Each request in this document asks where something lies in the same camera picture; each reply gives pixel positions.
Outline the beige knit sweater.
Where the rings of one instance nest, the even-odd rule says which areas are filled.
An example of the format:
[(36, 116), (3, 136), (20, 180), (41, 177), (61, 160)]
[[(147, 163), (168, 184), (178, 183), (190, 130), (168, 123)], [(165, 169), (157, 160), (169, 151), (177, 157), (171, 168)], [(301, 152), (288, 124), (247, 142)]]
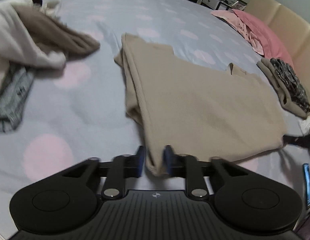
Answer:
[(147, 168), (164, 170), (163, 149), (199, 160), (243, 160), (282, 146), (287, 132), (271, 87), (235, 64), (226, 70), (178, 58), (169, 45), (125, 33), (115, 62), (123, 69), (126, 112), (143, 127)]

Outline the polka dot bed sheet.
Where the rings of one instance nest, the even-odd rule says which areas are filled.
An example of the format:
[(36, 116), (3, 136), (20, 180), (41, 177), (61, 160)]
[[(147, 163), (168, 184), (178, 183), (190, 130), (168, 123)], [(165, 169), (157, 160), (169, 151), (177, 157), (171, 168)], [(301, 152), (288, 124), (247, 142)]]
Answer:
[[(34, 67), (22, 122), (0, 133), (0, 236), (7, 239), (297, 239), (306, 213), (310, 136), (282, 108), (261, 56), (212, 10), (186, 0), (61, 2), (61, 23), (100, 42), (60, 69)], [(146, 165), (143, 127), (126, 112), (122, 35), (169, 45), (215, 70), (235, 64), (274, 92), (287, 132), (280, 148), (228, 161), (175, 154), (173, 176)], [(146, 154), (135, 178), (134, 156)]]

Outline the olive folded garment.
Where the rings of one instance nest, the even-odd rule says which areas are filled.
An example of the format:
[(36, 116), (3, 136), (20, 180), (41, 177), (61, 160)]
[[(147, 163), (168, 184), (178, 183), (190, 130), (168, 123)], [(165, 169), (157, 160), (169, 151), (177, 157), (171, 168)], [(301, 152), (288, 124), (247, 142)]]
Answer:
[(276, 91), (282, 108), (302, 119), (306, 119), (308, 114), (306, 114), (297, 104), (292, 101), (287, 88), (276, 75), (274, 67), (271, 64), (270, 60), (262, 58), (260, 61), (257, 62), (257, 66), (267, 77), (269, 83)]

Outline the grey patterned garment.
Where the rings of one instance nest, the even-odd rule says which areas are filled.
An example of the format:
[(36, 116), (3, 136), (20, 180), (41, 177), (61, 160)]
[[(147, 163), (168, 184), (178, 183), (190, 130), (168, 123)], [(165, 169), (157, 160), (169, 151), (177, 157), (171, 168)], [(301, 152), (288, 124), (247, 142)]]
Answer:
[(34, 82), (36, 70), (11, 63), (0, 90), (0, 133), (14, 131), (22, 122), (25, 103)]

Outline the dark patterned garment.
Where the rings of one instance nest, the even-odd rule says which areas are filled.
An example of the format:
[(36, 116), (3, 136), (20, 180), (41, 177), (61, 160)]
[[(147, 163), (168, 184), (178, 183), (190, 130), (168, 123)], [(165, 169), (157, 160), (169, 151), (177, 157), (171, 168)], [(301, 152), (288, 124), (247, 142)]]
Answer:
[(290, 64), (280, 58), (271, 58), (276, 75), (287, 88), (292, 101), (297, 104), (306, 114), (310, 113), (310, 104), (306, 91)]

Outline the pink pillow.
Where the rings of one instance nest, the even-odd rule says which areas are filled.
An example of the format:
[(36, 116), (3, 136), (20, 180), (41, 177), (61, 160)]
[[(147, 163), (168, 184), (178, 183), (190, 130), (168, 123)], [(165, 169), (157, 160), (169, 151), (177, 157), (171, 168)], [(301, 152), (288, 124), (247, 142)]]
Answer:
[(286, 47), (269, 26), (247, 12), (237, 9), (233, 9), (233, 12), (259, 39), (265, 58), (279, 58), (294, 68), (293, 60)]

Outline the pink shirt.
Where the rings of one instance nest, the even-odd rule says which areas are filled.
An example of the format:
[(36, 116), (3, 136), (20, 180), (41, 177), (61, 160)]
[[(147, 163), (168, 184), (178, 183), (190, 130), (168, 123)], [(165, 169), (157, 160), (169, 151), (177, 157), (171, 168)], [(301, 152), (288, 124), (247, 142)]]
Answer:
[(232, 10), (213, 10), (211, 14), (228, 23), (233, 29), (235, 29), (247, 42), (251, 44), (256, 53), (261, 56), (264, 55), (264, 50), (258, 37)]

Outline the brown garment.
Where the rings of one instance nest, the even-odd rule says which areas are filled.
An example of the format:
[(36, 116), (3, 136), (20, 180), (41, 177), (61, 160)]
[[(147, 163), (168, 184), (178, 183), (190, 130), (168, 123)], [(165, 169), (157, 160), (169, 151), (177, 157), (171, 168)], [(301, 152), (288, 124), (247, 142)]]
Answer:
[(100, 49), (100, 42), (90, 35), (74, 31), (34, 7), (15, 5), (14, 9), (35, 44), (45, 53), (87, 56)]

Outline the white nightstand box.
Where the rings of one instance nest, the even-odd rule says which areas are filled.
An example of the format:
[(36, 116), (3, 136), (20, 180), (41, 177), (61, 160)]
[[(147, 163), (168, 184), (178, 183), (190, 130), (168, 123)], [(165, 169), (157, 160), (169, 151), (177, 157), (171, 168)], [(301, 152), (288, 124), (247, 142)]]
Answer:
[(212, 10), (216, 10), (220, 0), (202, 0), (201, 5), (209, 7)]

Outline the white garment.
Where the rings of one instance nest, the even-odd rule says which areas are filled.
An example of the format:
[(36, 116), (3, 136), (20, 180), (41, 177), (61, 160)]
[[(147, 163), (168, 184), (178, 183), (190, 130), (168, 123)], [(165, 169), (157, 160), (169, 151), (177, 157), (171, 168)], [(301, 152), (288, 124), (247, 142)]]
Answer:
[(9, 62), (34, 67), (60, 69), (65, 65), (66, 57), (62, 53), (43, 52), (33, 41), (14, 6), (24, 5), (34, 9), (41, 16), (46, 15), (47, 7), (38, 9), (33, 0), (0, 0), (0, 90), (8, 74)]

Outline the beige padded headboard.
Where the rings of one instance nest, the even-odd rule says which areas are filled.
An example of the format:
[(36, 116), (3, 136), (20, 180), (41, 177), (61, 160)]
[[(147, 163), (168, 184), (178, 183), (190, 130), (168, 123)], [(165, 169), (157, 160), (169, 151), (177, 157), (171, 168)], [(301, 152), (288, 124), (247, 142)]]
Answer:
[(310, 104), (310, 24), (275, 0), (250, 0), (244, 12), (262, 20), (284, 44)]

